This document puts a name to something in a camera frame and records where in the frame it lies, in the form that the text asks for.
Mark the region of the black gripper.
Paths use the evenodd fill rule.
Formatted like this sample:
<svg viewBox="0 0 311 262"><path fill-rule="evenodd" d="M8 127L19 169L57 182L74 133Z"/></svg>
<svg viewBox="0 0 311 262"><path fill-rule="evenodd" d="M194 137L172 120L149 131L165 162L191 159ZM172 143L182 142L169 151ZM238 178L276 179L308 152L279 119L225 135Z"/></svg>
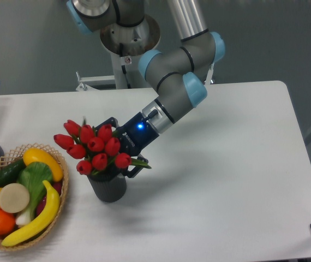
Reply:
<svg viewBox="0 0 311 262"><path fill-rule="evenodd" d="M98 131L103 125L111 124L112 128L116 129L116 136L120 141L120 153L126 153L130 156L137 156L132 158L133 161L138 160L143 162L143 165L138 164L131 170L124 169L121 174L124 177L134 178L142 169L148 165L148 159L140 152L147 147L151 142L159 137L159 133L155 131L147 122L146 117L141 113L137 113L127 123L119 127L118 120L115 117L110 117L98 126L94 127Z"/></svg>

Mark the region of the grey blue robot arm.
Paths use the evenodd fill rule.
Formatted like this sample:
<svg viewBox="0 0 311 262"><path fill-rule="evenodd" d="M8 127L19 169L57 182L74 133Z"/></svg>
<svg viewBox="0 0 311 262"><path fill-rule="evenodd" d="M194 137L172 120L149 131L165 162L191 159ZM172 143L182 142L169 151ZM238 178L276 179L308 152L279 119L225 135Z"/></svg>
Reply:
<svg viewBox="0 0 311 262"><path fill-rule="evenodd" d="M79 30L99 31L121 88L150 85L157 93L141 112L118 126L115 118L93 128L68 121L64 148L79 160L77 171L99 181L135 176L148 167L141 151L207 96L205 73L225 55L221 36L210 32L197 1L169 1L181 47L163 54L157 22L143 1L67 1Z"/></svg>

